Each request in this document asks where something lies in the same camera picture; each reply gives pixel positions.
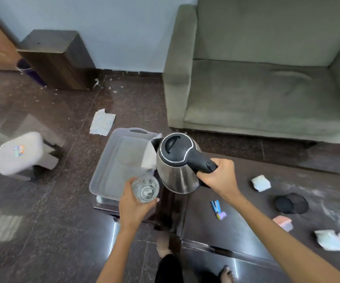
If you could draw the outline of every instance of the stool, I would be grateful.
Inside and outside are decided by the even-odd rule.
[[[38,132],[29,132],[0,147],[0,173],[19,180],[33,178],[33,166],[52,170],[59,159],[50,155],[54,149],[43,142]]]

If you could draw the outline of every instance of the green sofa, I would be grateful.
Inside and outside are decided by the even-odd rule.
[[[199,0],[163,72],[170,127],[340,143],[340,0]]]

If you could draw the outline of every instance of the translucent plastic tray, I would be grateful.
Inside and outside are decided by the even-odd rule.
[[[141,128],[115,129],[93,174],[90,192],[120,200],[125,181],[142,174],[141,161],[146,145],[157,135]]]

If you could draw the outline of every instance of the sofa armrest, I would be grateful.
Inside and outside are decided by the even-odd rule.
[[[179,6],[163,72],[164,82],[190,81],[197,22],[194,5]]]
[[[180,5],[167,52],[163,81],[167,121],[170,127],[183,128],[196,36],[196,8]]]

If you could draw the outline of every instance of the person's left hand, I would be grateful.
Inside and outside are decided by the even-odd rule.
[[[149,203],[141,203],[133,194],[132,183],[136,177],[130,178],[125,182],[124,192],[119,201],[120,230],[136,232],[145,215],[159,201],[155,198]]]

